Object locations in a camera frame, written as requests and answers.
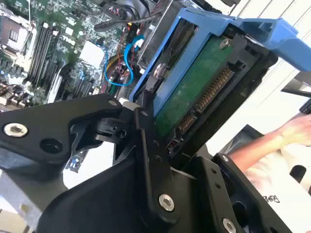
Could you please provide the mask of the person's bare hand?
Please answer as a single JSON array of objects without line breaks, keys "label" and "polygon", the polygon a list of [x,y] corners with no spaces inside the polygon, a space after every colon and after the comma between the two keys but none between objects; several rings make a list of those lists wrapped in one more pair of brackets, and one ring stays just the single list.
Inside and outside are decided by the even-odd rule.
[{"label": "person's bare hand", "polygon": [[301,144],[311,146],[311,116],[299,116],[279,128],[285,145]]}]

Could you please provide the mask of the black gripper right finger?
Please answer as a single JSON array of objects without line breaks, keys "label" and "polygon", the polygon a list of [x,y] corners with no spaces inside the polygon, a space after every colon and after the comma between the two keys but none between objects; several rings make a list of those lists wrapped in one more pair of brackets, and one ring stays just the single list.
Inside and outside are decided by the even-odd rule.
[{"label": "black gripper right finger", "polygon": [[197,179],[199,215],[207,233],[289,233],[258,190],[223,154],[196,156],[189,164]]}]

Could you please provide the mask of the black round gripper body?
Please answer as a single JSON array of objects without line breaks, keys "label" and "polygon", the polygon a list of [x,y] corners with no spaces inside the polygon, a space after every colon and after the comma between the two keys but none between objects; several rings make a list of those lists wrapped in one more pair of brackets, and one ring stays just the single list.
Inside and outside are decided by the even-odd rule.
[{"label": "black round gripper body", "polygon": [[197,180],[172,169],[181,216],[171,227],[146,226],[140,213],[135,161],[121,162],[56,197],[39,219],[38,233],[212,233],[199,202]]}]

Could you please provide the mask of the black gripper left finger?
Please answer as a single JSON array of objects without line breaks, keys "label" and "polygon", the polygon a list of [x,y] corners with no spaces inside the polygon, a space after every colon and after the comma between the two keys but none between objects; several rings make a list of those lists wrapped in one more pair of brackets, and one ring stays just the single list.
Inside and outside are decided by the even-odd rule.
[{"label": "black gripper left finger", "polygon": [[[145,109],[130,110],[99,94],[0,115],[0,167],[30,181],[36,201],[66,192],[57,184],[65,164],[103,142],[115,144],[115,165],[135,161],[143,223],[177,223],[180,207],[171,168],[153,117]],[[46,202],[42,214],[55,198]]]}]

